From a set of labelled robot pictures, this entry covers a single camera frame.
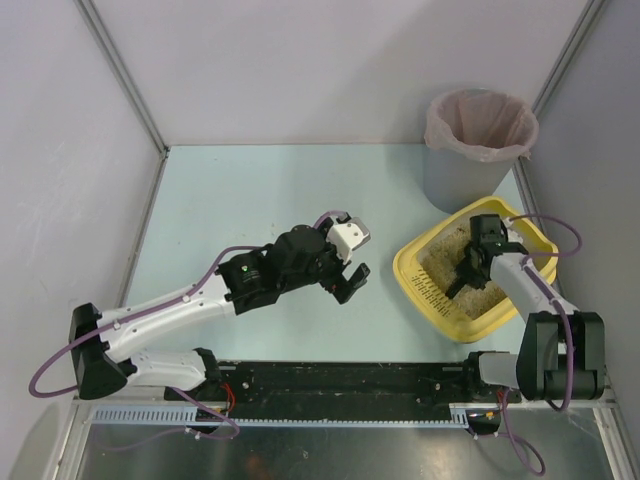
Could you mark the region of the black litter scoop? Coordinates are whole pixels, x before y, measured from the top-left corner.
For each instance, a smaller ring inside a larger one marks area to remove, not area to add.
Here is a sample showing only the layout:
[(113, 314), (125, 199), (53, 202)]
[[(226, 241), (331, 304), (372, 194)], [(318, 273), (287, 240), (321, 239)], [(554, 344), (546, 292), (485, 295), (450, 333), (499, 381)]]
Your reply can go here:
[(458, 293), (468, 285), (468, 281), (463, 276), (457, 276), (445, 292), (449, 299), (454, 299)]

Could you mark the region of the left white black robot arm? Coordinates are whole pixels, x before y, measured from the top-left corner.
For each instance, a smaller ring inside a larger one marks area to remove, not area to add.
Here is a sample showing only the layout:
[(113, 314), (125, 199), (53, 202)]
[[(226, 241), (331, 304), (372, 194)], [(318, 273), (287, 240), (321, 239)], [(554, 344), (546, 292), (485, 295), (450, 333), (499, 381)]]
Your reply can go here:
[(148, 347), (200, 322), (270, 306), (283, 294), (309, 285), (320, 285), (344, 304), (367, 281), (366, 264), (350, 278), (344, 271), (354, 251), (369, 239), (356, 219), (298, 225), (262, 247), (225, 249), (205, 276), (184, 290), (104, 312), (91, 303), (75, 308), (69, 341), (79, 398), (101, 399), (127, 386), (188, 392), (220, 381), (215, 357), (207, 349), (171, 353)]

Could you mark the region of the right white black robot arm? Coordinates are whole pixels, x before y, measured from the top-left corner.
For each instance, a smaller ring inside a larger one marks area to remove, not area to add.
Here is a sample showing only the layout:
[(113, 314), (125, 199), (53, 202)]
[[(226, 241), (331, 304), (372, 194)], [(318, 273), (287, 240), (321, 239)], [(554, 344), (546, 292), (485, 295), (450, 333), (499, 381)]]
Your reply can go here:
[(527, 400), (545, 401), (563, 411), (573, 400), (596, 400), (605, 389), (605, 328), (601, 316), (579, 310), (535, 268), (529, 252), (511, 240), (497, 214), (470, 218), (470, 241), (456, 266), (449, 299), (468, 286), (495, 283), (525, 321), (519, 352), (478, 352), (479, 379), (511, 388)]

